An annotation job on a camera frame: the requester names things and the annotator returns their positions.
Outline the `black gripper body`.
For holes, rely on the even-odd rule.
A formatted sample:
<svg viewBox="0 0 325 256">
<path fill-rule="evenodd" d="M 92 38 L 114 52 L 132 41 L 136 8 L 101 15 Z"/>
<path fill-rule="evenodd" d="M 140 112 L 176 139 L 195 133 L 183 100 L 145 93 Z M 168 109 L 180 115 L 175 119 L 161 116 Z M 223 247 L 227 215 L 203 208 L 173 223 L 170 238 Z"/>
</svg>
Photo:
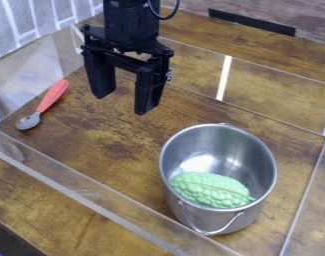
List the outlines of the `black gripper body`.
<svg viewBox="0 0 325 256">
<path fill-rule="evenodd" d="M 85 24 L 82 55 L 89 73 L 106 67 L 136 71 L 138 60 L 128 52 L 149 54 L 149 63 L 157 72 L 168 74 L 173 50 L 158 41 L 160 22 L 175 13 L 161 15 L 161 0 L 104 0 L 105 23 L 102 27 Z"/>
</svg>

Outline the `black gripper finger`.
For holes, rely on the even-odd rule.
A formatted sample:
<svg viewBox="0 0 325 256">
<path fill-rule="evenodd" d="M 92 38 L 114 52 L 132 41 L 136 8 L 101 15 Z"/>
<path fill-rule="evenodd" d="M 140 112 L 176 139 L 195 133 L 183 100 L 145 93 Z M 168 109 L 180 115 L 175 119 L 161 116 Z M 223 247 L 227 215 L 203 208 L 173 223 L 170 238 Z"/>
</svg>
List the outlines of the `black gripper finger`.
<svg viewBox="0 0 325 256">
<path fill-rule="evenodd" d="M 102 99 L 117 88 L 116 68 L 108 63 L 108 56 L 104 53 L 85 50 L 84 59 L 92 92 Z"/>
<path fill-rule="evenodd" d="M 145 115 L 158 105 L 166 84 L 166 74 L 142 67 L 137 73 L 136 81 L 136 107 L 138 115 Z"/>
</svg>

